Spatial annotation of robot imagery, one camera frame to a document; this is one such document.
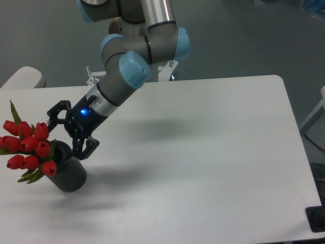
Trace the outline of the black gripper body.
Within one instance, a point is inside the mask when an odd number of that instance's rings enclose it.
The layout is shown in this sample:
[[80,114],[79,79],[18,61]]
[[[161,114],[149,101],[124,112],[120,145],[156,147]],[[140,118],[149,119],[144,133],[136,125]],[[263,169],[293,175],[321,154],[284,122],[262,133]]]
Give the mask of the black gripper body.
[[107,119],[90,107],[95,100],[95,95],[88,99],[84,96],[74,107],[67,110],[64,128],[71,138],[88,138]]

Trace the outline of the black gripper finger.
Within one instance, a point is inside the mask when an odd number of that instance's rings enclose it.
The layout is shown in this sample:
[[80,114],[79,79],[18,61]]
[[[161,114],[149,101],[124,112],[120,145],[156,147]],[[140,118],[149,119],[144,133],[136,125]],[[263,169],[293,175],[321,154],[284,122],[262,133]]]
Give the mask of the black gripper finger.
[[97,149],[100,142],[91,135],[75,130],[72,135],[73,148],[72,155],[79,159],[85,160]]
[[47,121],[49,132],[51,132],[57,125],[65,125],[67,123],[68,120],[65,117],[59,118],[58,115],[62,111],[68,112],[69,110],[71,110],[71,102],[69,100],[61,100],[47,111],[47,115],[49,116]]

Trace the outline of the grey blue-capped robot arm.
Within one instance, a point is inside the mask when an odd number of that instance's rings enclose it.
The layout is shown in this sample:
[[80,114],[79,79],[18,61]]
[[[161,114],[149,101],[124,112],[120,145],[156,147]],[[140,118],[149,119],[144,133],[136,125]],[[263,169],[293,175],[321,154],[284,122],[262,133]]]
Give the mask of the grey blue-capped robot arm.
[[151,76],[153,64],[190,53],[187,30],[178,27],[171,1],[78,1],[86,21],[118,17],[144,31],[131,37],[122,28],[101,43],[106,74],[74,106],[62,100],[48,111],[48,127],[62,124],[72,138],[72,154],[87,159],[98,147],[92,132]]

